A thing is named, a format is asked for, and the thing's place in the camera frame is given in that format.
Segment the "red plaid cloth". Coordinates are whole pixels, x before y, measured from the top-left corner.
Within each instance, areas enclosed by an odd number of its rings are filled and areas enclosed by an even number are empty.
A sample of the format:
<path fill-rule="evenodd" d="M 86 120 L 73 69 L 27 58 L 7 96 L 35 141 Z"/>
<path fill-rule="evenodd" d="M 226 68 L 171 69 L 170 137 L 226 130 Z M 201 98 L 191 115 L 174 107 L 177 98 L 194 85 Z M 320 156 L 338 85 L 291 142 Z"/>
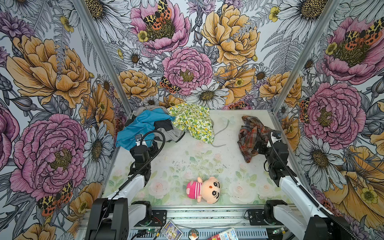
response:
<path fill-rule="evenodd" d="M 252 158 L 259 154 L 255 146 L 266 145 L 272 129 L 254 116 L 242 116 L 242 121 L 244 124 L 239 131 L 238 146 L 245 162 L 250 163 Z"/>

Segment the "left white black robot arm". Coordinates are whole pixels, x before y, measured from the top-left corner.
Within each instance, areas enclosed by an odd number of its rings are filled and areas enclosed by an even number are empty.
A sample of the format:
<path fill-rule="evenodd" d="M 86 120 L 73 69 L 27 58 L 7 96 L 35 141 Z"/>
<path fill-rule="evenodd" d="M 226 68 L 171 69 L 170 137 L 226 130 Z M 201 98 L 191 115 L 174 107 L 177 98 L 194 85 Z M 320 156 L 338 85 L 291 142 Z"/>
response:
<path fill-rule="evenodd" d="M 106 198 L 94 201 L 85 233 L 86 240 L 127 240 L 130 229 L 150 217 L 151 204 L 133 202 L 151 178 L 151 161 L 160 152 L 156 142 L 136 143 L 128 179 Z"/>

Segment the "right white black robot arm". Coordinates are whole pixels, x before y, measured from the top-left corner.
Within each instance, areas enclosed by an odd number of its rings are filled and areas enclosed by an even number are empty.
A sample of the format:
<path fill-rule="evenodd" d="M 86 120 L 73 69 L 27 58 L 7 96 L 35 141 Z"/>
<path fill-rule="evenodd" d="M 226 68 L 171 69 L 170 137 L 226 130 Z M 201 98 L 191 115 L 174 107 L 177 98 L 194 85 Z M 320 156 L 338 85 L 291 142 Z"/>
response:
<path fill-rule="evenodd" d="M 263 210 L 249 212 L 250 222 L 282 224 L 299 240 L 355 240 L 350 225 L 317 201 L 288 166 L 288 146 L 279 131 L 270 131 L 266 139 L 257 136 L 254 150 L 266 157 L 267 172 L 277 187 L 293 201 L 297 215 L 283 200 L 268 200 Z"/>

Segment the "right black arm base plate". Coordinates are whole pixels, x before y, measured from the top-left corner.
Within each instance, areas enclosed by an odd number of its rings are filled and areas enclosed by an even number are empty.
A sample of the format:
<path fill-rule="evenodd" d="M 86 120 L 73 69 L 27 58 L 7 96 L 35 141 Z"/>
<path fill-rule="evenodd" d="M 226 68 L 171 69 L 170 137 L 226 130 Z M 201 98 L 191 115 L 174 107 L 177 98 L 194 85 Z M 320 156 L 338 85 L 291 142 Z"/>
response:
<path fill-rule="evenodd" d="M 264 210 L 248 209 L 247 210 L 249 223 L 251 226 L 268 226 L 269 223 L 264 218 Z"/>

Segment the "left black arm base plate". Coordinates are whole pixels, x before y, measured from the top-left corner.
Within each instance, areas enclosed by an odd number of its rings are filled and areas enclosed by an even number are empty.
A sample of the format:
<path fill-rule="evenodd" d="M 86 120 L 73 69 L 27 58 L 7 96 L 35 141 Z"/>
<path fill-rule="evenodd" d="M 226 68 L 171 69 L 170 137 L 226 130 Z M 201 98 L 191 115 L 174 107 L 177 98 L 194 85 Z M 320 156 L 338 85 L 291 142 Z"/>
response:
<path fill-rule="evenodd" d="M 135 227 L 163 227 L 167 221 L 167 213 L 167 210 L 152 210 L 152 213 L 146 214 Z"/>

